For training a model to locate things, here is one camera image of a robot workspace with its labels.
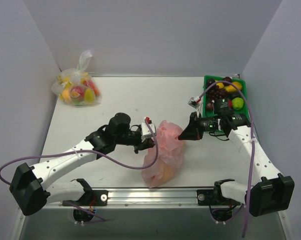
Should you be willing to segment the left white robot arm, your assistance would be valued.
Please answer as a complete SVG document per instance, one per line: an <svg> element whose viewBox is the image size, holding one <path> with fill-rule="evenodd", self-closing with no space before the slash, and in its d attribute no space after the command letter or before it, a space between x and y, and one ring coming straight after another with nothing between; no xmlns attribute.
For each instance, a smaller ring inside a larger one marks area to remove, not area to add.
<svg viewBox="0 0 301 240"><path fill-rule="evenodd" d="M74 184L55 186L64 175L84 164L106 158L115 164L129 168L109 156L117 145L133 146L134 152L159 148L156 140L156 126L145 117L136 130L131 130L131 118L125 113L117 113L108 124L90 133L69 151L47 155L46 161L29 166L19 165L9 185L9 190L25 216L41 210L46 204L62 201L77 202L81 206L90 203L92 188L83 179Z"/></svg>

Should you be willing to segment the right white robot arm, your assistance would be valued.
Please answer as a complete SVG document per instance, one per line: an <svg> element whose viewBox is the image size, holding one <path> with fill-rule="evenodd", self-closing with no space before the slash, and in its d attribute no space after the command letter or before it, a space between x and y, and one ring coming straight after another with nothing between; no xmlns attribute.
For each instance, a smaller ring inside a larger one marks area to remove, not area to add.
<svg viewBox="0 0 301 240"><path fill-rule="evenodd" d="M203 117L197 111L189 116L189 123L178 136L179 140L199 141L204 133L223 131L249 166L248 181L238 183L234 179L214 183L212 200L223 205L241 203L254 216L262 216L286 210L291 202L295 182L284 176L271 162L253 133L253 124L243 113L235 113L225 100L213 104L216 115Z"/></svg>

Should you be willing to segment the dark maroon fake fruit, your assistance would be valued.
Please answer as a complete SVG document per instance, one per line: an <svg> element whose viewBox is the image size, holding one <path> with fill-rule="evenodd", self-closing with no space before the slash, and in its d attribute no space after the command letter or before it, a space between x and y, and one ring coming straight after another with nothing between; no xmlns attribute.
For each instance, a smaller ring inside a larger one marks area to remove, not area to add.
<svg viewBox="0 0 301 240"><path fill-rule="evenodd" d="M205 109L208 111L208 112L212 112L214 110L214 103L213 102L208 102L205 106Z"/></svg>

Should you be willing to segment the pink plastic bag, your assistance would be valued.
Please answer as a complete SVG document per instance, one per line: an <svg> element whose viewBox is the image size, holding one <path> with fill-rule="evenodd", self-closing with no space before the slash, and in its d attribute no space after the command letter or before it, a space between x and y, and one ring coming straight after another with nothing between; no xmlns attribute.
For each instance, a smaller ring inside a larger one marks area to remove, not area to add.
<svg viewBox="0 0 301 240"><path fill-rule="evenodd" d="M156 162L141 171L149 188L157 188L172 180L184 163L185 142L179 140L182 128L175 123L163 120L158 128L156 140L158 156Z"/></svg>

